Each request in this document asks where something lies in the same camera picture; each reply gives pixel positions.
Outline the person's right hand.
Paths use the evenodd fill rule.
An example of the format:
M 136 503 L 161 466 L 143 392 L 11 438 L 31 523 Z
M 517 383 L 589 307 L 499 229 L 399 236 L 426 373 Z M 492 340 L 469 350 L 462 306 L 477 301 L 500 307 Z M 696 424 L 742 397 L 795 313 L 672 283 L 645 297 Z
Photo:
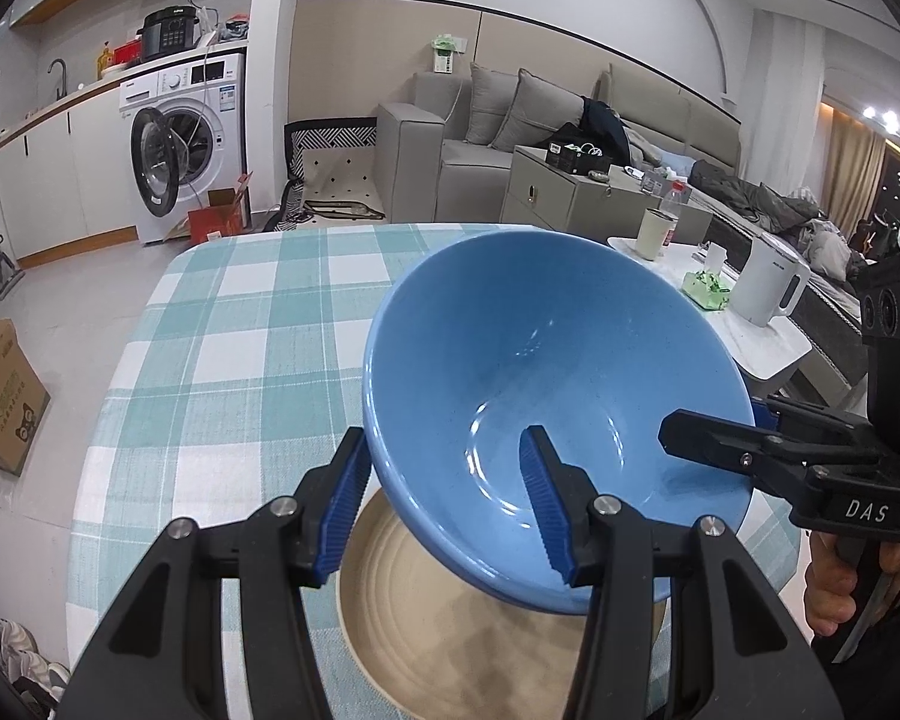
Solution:
M 841 624 L 854 617 L 852 593 L 857 585 L 854 567 L 842 561 L 836 553 L 836 535 L 813 532 L 809 535 L 811 559 L 806 567 L 806 589 L 803 593 L 805 619 L 809 628 L 821 637 L 829 637 Z M 880 551 L 881 570 L 893 577 L 891 589 L 875 619 L 888 613 L 891 601 L 900 592 L 900 544 L 884 543 Z

